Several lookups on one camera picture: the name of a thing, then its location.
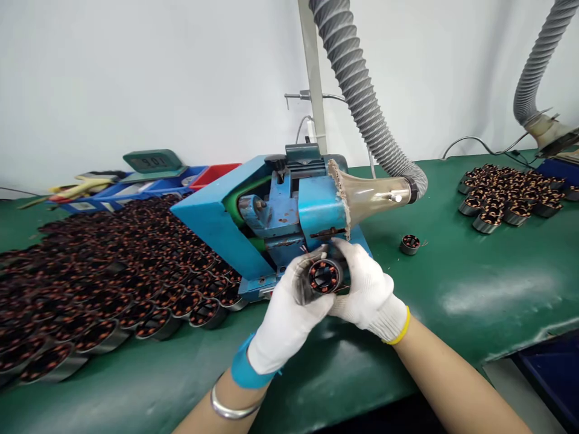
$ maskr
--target white wall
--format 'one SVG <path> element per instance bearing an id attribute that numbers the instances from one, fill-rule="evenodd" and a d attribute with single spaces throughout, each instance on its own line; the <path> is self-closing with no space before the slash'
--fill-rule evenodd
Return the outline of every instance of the white wall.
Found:
<path id="1" fill-rule="evenodd" d="M 0 0 L 0 186 L 128 169 L 137 149 L 283 152 L 311 109 L 283 94 L 307 86 L 292 0 Z"/>
<path id="2" fill-rule="evenodd" d="M 548 0 L 353 0 L 384 115 L 416 160 L 522 129 L 514 89 Z M 579 18 L 539 90 L 579 123 Z M 340 90 L 320 49 L 324 92 Z M 0 186 L 44 192 L 122 155 L 171 148 L 190 165 L 243 162 L 294 140 L 309 102 L 297 0 L 0 0 Z M 326 101 L 329 151 L 367 164 L 346 109 Z M 533 145 L 525 139 L 520 148 Z M 480 154 L 474 143 L 451 152 Z M 0 190 L 0 197 L 6 197 Z"/>
<path id="3" fill-rule="evenodd" d="M 398 144 L 414 160 L 442 157 L 462 136 L 502 150 L 524 130 L 513 116 L 520 72 L 553 2 L 550 0 L 352 0 L 350 9 L 378 101 Z M 339 93 L 320 53 L 324 92 Z M 551 59 L 537 97 L 559 119 L 579 124 L 579 17 Z M 350 166 L 367 155 L 346 105 L 324 102 L 329 149 Z M 535 147 L 526 137 L 516 148 Z M 452 155 L 483 154 L 463 141 Z"/>

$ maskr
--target gray flexible hose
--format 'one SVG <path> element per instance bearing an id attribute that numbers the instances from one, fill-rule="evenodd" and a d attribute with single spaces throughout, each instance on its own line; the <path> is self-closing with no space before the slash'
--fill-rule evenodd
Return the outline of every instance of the gray flexible hose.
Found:
<path id="1" fill-rule="evenodd" d="M 428 188 L 428 179 L 398 147 L 386 125 L 362 56 L 360 39 L 356 36 L 349 0 L 309 0 L 309 8 L 314 13 L 314 22 L 338 85 L 366 145 L 388 175 L 412 178 L 420 199 Z"/>
<path id="2" fill-rule="evenodd" d="M 539 114 L 535 100 L 541 78 L 578 6 L 579 0 L 555 0 L 535 41 L 514 93 L 514 117 L 523 126 Z"/>

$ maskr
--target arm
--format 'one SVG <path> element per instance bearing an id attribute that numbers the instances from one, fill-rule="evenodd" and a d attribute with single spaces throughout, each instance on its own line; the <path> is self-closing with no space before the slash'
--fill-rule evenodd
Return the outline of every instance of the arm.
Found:
<path id="1" fill-rule="evenodd" d="M 261 401 L 268 386 L 269 383 L 261 389 L 243 389 L 235 383 L 231 376 L 231 369 L 228 369 L 217 381 L 215 389 L 220 403 L 225 407 L 246 409 Z M 257 411 L 238 421 L 227 420 L 213 410 L 210 395 L 211 391 L 183 419 L 173 434 L 244 434 L 249 431 L 258 414 Z"/>
<path id="2" fill-rule="evenodd" d="M 370 330 L 394 347 L 450 433 L 530 433 L 495 389 L 453 349 L 410 315 L 394 281 L 359 245 L 332 238 L 352 280 L 330 315 Z"/>
<path id="3" fill-rule="evenodd" d="M 413 316 L 393 346 L 449 433 L 530 433 L 498 392 Z"/>
<path id="4" fill-rule="evenodd" d="M 332 307 L 335 295 L 328 294 L 302 306 L 300 293 L 312 261 L 324 259 L 327 245 L 295 258 L 276 285 L 264 320 L 233 358 L 233 363 L 217 381 L 215 396 L 230 410 L 258 408 L 272 378 L 296 354 L 309 332 Z M 257 410 L 238 420 L 228 420 L 212 406 L 211 391 L 179 424 L 174 434 L 245 434 Z"/>

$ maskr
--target white work glove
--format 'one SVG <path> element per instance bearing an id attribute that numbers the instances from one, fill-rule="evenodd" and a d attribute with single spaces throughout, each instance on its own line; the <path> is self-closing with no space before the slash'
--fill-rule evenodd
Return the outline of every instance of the white work glove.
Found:
<path id="1" fill-rule="evenodd" d="M 247 349 L 247 359 L 258 374 L 278 371 L 300 350 L 309 332 L 334 304 L 335 294 L 323 295 L 305 306 L 297 302 L 309 267 L 326 256 L 327 245 L 323 245 L 294 258 L 277 283 L 264 321 Z"/>
<path id="2" fill-rule="evenodd" d="M 392 278 L 360 244 L 340 238 L 332 238 L 332 243 L 344 255 L 352 283 L 350 293 L 339 296 L 329 314 L 370 330 L 388 344 L 400 342 L 408 328 L 410 311 L 393 294 Z"/>

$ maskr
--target digital scale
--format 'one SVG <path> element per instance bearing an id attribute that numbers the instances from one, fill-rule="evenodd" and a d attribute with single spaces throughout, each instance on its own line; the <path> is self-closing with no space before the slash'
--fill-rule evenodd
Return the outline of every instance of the digital scale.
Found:
<path id="1" fill-rule="evenodd" d="M 133 174 L 120 181 L 123 184 L 174 178 L 187 170 L 170 149 L 134 151 L 123 155 L 122 159 L 134 169 Z"/>

